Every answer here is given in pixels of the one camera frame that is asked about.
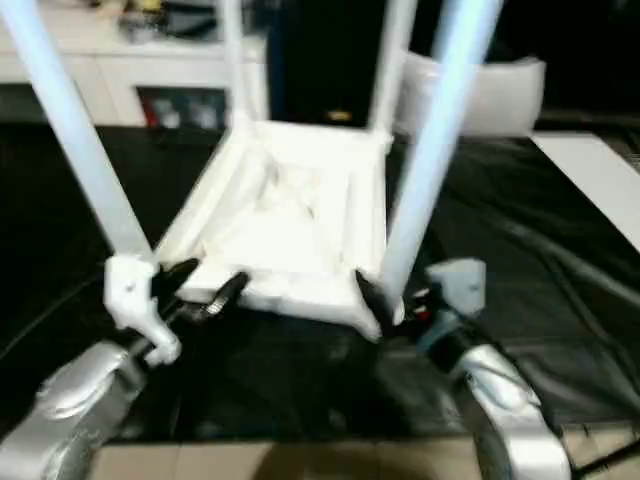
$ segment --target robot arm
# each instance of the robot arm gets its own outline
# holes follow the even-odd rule
[[[485,480],[570,480],[571,463],[540,399],[489,337],[467,320],[484,307],[484,264],[455,260],[427,269],[413,318],[397,327],[384,294],[357,274],[386,337],[409,337],[449,381],[472,433]]]
[[[173,278],[164,286],[177,290],[195,268],[186,266],[169,272]],[[184,304],[172,292],[164,322],[168,327],[185,317],[196,324],[209,320],[237,300],[248,280],[245,273],[235,275],[207,307]],[[156,351],[145,337],[129,345],[102,341],[55,372],[29,416],[0,444],[0,480],[85,479],[94,453],[117,431],[145,386],[146,372],[158,364]]]

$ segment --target black cloth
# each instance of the black cloth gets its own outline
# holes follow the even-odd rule
[[[145,130],[101,136],[156,242],[212,145]],[[388,161],[389,205],[405,148]],[[109,255],[45,127],[0,131],[0,436],[48,374],[113,330],[102,306]],[[561,424],[635,420],[640,256],[528,141],[458,148],[411,285],[434,259],[487,263],[478,320]],[[390,438],[462,431],[439,376],[410,350],[375,348],[348,327],[246,310],[185,342],[152,373],[117,441]]]

